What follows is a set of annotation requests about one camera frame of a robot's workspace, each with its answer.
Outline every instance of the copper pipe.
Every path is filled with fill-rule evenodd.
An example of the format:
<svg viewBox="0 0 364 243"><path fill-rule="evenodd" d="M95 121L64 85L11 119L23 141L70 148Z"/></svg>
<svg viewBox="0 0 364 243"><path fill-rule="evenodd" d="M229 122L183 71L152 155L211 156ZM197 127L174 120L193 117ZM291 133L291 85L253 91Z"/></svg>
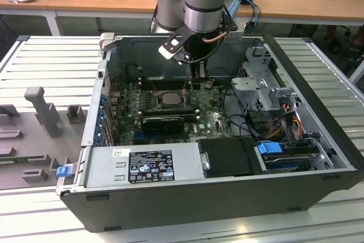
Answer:
<svg viewBox="0 0 364 243"><path fill-rule="evenodd" d="M224 38L228 33L226 31L220 33L219 35L215 36L214 38L203 38L202 41L205 43L214 43L216 41L219 41L220 39Z"/></svg>

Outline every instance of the blue release latch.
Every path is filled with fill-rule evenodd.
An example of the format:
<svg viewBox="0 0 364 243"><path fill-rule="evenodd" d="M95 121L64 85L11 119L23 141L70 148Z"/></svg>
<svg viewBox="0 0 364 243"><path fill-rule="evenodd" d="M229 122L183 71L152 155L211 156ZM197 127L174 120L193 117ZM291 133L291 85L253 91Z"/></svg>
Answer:
<svg viewBox="0 0 364 243"><path fill-rule="evenodd" d="M258 149L261 154L273 154L283 152L282 148L280 148L280 145L277 142L263 142L258 145Z"/></svg>
<svg viewBox="0 0 364 243"><path fill-rule="evenodd" d="M71 172L72 172L72 166L60 166L57 169L56 176L58 178L62 178L64 176L69 177L72 176Z"/></svg>

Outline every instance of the floor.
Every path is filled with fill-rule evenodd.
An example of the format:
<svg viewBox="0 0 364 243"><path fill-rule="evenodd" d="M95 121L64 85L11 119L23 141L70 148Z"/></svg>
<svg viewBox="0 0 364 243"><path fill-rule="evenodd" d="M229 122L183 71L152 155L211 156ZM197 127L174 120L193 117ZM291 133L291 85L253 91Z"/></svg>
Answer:
<svg viewBox="0 0 364 243"><path fill-rule="evenodd" d="M44 17L6 15L2 16L4 22L11 29L12 33L2 22L0 22L0 60L6 54L18 35L51 35L47 21ZM104 32L115 32L118 34L147 34L150 24L149 19L126 19L126 18L102 18ZM60 17L57 22L63 35L99 35L96 20L94 18L75 18ZM277 23L260 23L258 24L256 34L272 34L275 37L287 37L291 31L291 24ZM339 68L345 67L345 57L343 53L345 48L353 40L358 27L351 28L351 35L345 36L346 29L339 27L336 32L336 38L342 44L342 50L333 54L329 51L324 40L326 29L319 26L312 36L312 40L321 50L338 65ZM361 90L364 89L364 81L358 84Z"/></svg>

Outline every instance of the motherboard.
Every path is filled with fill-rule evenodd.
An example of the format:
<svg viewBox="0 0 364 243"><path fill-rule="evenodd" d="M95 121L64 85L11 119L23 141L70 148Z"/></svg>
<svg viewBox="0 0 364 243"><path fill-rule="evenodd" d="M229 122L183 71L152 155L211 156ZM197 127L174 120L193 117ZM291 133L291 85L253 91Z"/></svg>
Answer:
<svg viewBox="0 0 364 243"><path fill-rule="evenodd" d="M224 90L204 83L199 87L145 90L141 83L124 83L111 94L117 129L115 144L147 145L232 137L230 123L221 108Z"/></svg>

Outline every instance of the warning label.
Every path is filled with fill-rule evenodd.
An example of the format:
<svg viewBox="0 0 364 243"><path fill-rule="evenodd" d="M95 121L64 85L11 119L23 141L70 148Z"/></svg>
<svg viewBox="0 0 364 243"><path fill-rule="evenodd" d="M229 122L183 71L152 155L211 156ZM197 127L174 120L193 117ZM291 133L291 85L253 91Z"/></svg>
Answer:
<svg viewBox="0 0 364 243"><path fill-rule="evenodd" d="M129 182L166 182L175 180L172 151L133 152L129 154Z"/></svg>

